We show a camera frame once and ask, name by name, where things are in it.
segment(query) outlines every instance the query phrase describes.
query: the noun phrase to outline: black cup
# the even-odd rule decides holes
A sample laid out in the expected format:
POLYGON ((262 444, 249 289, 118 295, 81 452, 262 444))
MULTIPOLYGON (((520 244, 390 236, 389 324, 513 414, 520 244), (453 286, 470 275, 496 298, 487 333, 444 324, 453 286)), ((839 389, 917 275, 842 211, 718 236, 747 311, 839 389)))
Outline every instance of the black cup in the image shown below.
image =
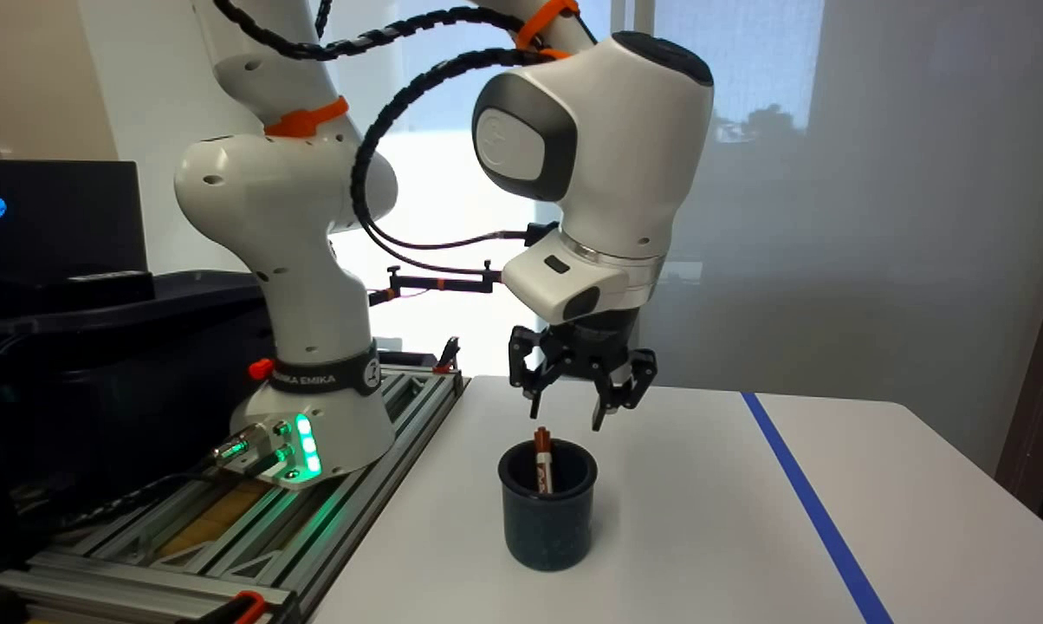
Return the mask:
POLYGON ((555 493, 540 496, 530 439, 499 457, 506 543, 517 563, 540 573, 569 568, 590 554, 595 460, 580 444, 551 439, 551 480, 555 493))

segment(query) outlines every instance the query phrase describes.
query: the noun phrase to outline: white table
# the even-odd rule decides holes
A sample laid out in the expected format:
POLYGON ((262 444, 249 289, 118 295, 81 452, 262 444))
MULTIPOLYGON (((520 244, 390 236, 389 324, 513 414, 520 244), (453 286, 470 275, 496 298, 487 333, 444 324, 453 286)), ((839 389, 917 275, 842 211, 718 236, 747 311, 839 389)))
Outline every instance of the white table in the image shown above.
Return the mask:
POLYGON ((555 384, 540 423, 599 465, 595 543, 565 573, 501 541, 499 453, 526 402, 470 383, 316 622, 332 624, 1043 624, 1043 524, 889 402, 651 389, 590 435, 593 389, 555 384), (779 447, 807 474, 807 513, 779 447), (836 563, 819 533, 839 526, 836 563))

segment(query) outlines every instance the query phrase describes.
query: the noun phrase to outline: black cable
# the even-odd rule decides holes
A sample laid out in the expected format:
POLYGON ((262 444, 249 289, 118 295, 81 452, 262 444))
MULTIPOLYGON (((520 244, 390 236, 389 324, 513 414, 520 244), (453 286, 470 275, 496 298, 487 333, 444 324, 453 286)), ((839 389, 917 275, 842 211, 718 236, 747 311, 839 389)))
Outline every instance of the black cable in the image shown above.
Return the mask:
POLYGON ((520 33, 524 29, 520 19, 496 13, 496 10, 484 10, 484 8, 448 8, 448 10, 425 10, 425 13, 417 13, 417 19, 405 19, 405 22, 390 22, 389 29, 365 33, 350 42, 304 44, 304 42, 289 42, 276 33, 256 23, 231 0, 216 0, 216 8, 237 29, 242 29, 254 42, 258 42, 258 44, 289 57, 289 59, 316 59, 316 63, 329 63, 329 59, 339 59, 339 57, 361 57, 361 52, 369 52, 369 50, 389 44, 395 40, 407 40, 417 33, 428 33, 428 29, 441 29, 441 23, 456 23, 456 22, 492 23, 492 29, 501 29, 501 33, 520 33))
POLYGON ((329 19, 332 19, 332 5, 337 0, 319 0, 319 10, 316 10, 316 40, 322 40, 329 19))
POLYGON ((407 248, 407 250, 453 250, 453 248, 468 248, 468 244, 484 244, 484 241, 513 241, 517 234, 487 234, 487 236, 470 236, 470 241, 456 241, 456 244, 402 244, 395 236, 389 236, 369 209, 366 209, 366 174, 369 174, 369 159, 377 153, 377 141, 386 140, 386 133, 434 88, 470 72, 470 71, 487 71, 487 66, 538 66, 548 63, 555 57, 540 52, 540 50, 479 50, 479 52, 461 52, 448 63, 436 63, 434 71, 419 72, 413 83, 405 83, 374 119, 374 124, 366 127, 366 134, 361 140, 356 153, 352 153, 352 169, 350 169, 350 205, 352 215, 361 222, 361 230, 374 241, 374 248, 381 248, 389 258, 419 267, 419 272, 436 272, 436 275, 492 275, 492 272, 470 272, 470 267, 441 267, 441 265, 424 265, 413 258, 402 258, 390 248, 407 248))

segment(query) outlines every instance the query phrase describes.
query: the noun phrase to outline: blue tape line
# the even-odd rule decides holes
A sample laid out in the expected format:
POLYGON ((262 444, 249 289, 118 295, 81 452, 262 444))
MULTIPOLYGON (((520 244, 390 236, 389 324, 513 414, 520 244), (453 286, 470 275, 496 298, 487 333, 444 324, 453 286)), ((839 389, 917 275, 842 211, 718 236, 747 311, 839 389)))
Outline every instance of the blue tape line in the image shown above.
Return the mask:
POLYGON ((853 548, 842 541, 839 526, 833 524, 819 490, 807 481, 807 474, 800 471, 791 444, 783 439, 783 435, 774 428, 764 405, 757 402, 755 393, 741 393, 741 398, 747 402, 776 465, 785 471, 812 526, 820 533, 828 560, 836 563, 839 580, 846 584, 846 588, 853 593, 859 614, 867 624, 889 624, 889 609, 881 602, 876 588, 870 586, 861 564, 856 563, 853 548))

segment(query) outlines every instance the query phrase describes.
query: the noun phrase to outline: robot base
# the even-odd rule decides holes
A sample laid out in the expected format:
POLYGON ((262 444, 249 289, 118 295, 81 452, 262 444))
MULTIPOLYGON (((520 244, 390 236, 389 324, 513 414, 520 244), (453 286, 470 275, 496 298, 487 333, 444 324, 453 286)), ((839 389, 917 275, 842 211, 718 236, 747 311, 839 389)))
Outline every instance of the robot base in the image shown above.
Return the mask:
POLYGON ((49 624, 200 622, 242 588, 262 593, 276 624, 304 622, 464 389, 461 374, 389 367, 381 395, 390 452, 304 493, 197 480, 69 543, 0 573, 49 624))

